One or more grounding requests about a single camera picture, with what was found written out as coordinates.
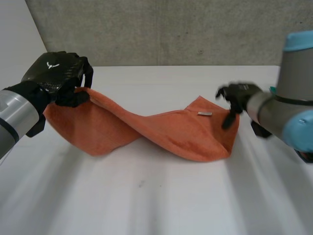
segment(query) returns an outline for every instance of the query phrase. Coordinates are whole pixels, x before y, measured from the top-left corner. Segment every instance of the gray robot arm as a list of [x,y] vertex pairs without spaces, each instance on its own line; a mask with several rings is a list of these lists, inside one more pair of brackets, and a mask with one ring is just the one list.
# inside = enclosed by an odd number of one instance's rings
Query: gray robot arm
[[313,162],[313,31],[287,37],[276,89],[230,84],[218,96],[231,103],[228,125],[246,111],[258,136],[277,136],[306,162]]
[[0,159],[24,135],[43,131],[48,104],[76,107],[89,99],[87,92],[75,92],[83,75],[85,87],[90,88],[93,69],[86,57],[48,52],[35,61],[21,83],[0,91]]
[[13,91],[0,91],[0,159],[38,121],[36,108],[26,98]]

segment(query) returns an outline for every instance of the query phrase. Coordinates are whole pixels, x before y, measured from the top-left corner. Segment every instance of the white logo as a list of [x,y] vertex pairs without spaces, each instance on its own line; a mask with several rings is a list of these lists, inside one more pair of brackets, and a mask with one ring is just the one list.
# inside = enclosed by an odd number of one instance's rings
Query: white logo
[[57,66],[59,66],[59,65],[60,65],[60,64],[57,64],[57,65],[50,65],[49,62],[47,62],[48,69],[57,67]]

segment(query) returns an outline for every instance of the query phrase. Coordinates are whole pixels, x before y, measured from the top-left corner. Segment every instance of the gray wall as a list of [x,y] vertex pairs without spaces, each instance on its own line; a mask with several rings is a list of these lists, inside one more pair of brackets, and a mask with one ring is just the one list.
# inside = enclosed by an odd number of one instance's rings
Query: gray wall
[[94,66],[278,65],[312,0],[26,0],[48,51]]

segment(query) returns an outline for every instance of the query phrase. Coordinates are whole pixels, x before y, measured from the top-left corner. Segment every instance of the cloth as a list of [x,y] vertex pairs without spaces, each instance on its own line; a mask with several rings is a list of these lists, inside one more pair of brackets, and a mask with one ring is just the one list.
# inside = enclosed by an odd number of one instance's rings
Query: cloth
[[[239,126],[239,116],[227,130],[221,128],[229,113],[199,96],[184,110],[148,117],[128,112],[106,96],[79,88],[90,101],[76,108],[50,104],[45,117],[67,141],[94,155],[104,155],[144,136],[188,160],[209,162],[227,158]],[[200,116],[198,112],[212,112]]]

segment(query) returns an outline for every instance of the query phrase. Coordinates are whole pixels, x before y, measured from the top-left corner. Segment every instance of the table surface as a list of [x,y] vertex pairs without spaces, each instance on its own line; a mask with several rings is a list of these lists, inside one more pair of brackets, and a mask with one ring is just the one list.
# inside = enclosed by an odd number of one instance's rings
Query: table surface
[[[275,85],[276,66],[95,67],[93,88],[139,115],[183,109],[220,85]],[[50,125],[24,137],[0,166],[4,235],[306,235],[313,169],[242,115],[230,158],[184,160],[140,138],[100,158]]]

